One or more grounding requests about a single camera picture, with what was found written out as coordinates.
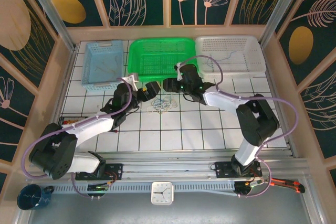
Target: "robotic arm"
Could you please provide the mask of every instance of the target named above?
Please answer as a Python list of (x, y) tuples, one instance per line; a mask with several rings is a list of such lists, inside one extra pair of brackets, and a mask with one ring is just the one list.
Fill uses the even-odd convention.
[(189, 95), (194, 102), (215, 106), (238, 116), (243, 142), (232, 157), (232, 169), (238, 177), (246, 174), (262, 143), (279, 128), (279, 121), (266, 100), (240, 100), (220, 93), (213, 83), (202, 82), (195, 65), (177, 64), (177, 78), (163, 81), (167, 92)]
[[(129, 90), (125, 83), (118, 85), (113, 99), (94, 116), (85, 119), (88, 123), (53, 135), (36, 144), (29, 155), (29, 161), (39, 167), (52, 179), (59, 179), (65, 173), (86, 172), (100, 178), (105, 170), (106, 161), (95, 152), (76, 152), (77, 146), (103, 132), (117, 128), (126, 119), (127, 113), (139, 107), (141, 102), (153, 99), (160, 91), (157, 82), (149, 82), (146, 88), (138, 90), (135, 86), (137, 75), (133, 74), (124, 78), (132, 84), (132, 99), (128, 107), (122, 112), (111, 117), (99, 117), (119, 111), (129, 100)], [(42, 136), (60, 130), (69, 125), (59, 126), (55, 123), (48, 125)]]
[[(189, 95), (194, 102), (237, 114), (244, 139), (232, 157), (231, 165), (237, 177), (244, 176), (253, 165), (263, 142), (279, 128), (279, 121), (269, 104), (266, 100), (247, 101), (220, 93), (213, 83), (202, 81), (194, 65), (177, 64), (175, 68), (178, 76), (163, 81), (165, 91), (183, 93)], [(65, 173), (73, 172), (86, 172), (100, 178), (105, 171), (106, 161), (95, 152), (76, 152), (76, 147), (93, 136), (115, 129), (125, 121), (129, 111), (138, 108), (140, 102), (153, 99), (160, 91), (157, 82), (150, 82), (146, 84), (146, 89), (138, 90), (135, 86), (135, 74), (124, 79), (132, 84), (131, 103), (125, 110), (111, 117), (100, 117), (117, 112), (127, 104), (130, 93), (127, 85), (122, 83), (115, 90), (113, 99), (91, 117), (96, 118), (95, 120), (85, 119), (87, 123), (76, 123), (81, 123), (81, 126), (76, 127), (74, 124), (67, 131), (42, 140), (34, 146), (29, 161), (52, 179), (59, 179)], [(55, 123), (50, 124), (42, 136), (62, 128), (63, 126)]]

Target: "blue mug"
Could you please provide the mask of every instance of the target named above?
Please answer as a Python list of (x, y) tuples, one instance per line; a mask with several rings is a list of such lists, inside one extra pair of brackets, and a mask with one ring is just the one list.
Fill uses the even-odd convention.
[(17, 205), (22, 210), (35, 210), (45, 207), (51, 200), (53, 186), (42, 189), (40, 186), (31, 184), (21, 190), (17, 196)]

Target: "blue plastic basket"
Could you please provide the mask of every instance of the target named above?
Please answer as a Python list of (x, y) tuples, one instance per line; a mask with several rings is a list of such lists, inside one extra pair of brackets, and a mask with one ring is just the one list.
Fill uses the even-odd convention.
[(82, 71), (82, 86), (88, 91), (115, 90), (122, 77), (121, 40), (87, 43)]

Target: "white grid mat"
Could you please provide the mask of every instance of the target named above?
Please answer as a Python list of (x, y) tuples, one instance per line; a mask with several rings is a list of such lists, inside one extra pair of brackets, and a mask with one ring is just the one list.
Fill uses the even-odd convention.
[[(113, 97), (111, 91), (88, 92), (81, 86), (81, 72), (86, 43), (80, 43), (71, 81), (61, 116), (92, 116)], [(123, 41), (124, 74), (127, 75), (128, 52), (133, 41)], [(220, 87), (243, 96), (260, 93), (271, 96), (265, 75), (252, 79), (226, 79)], [(212, 150), (239, 148), (243, 135), (236, 115), (211, 106), (186, 101), (175, 94), (177, 108), (158, 114), (148, 113), (151, 101), (141, 103), (140, 110), (127, 116), (118, 132), (102, 133), (80, 146), (81, 151), (167, 151)], [(275, 114), (274, 103), (270, 102)], [(273, 141), (268, 147), (287, 148), (284, 138)]]

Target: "basket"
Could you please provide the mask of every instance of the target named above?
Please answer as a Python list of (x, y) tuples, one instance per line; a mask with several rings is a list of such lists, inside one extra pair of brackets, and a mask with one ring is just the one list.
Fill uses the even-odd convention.
[(121, 81), (123, 47), (121, 40), (87, 43), (82, 86), (88, 91), (115, 90)]
[[(174, 66), (196, 55), (195, 42), (187, 38), (140, 39), (131, 44), (128, 72), (139, 80), (162, 81), (177, 77)], [(191, 60), (197, 67), (197, 60)]]
[[(251, 78), (265, 73), (266, 64), (258, 40), (253, 36), (207, 36), (196, 39), (197, 55), (214, 58), (223, 74), (231, 78)], [(220, 71), (209, 59), (197, 59), (206, 79), (220, 79)]]

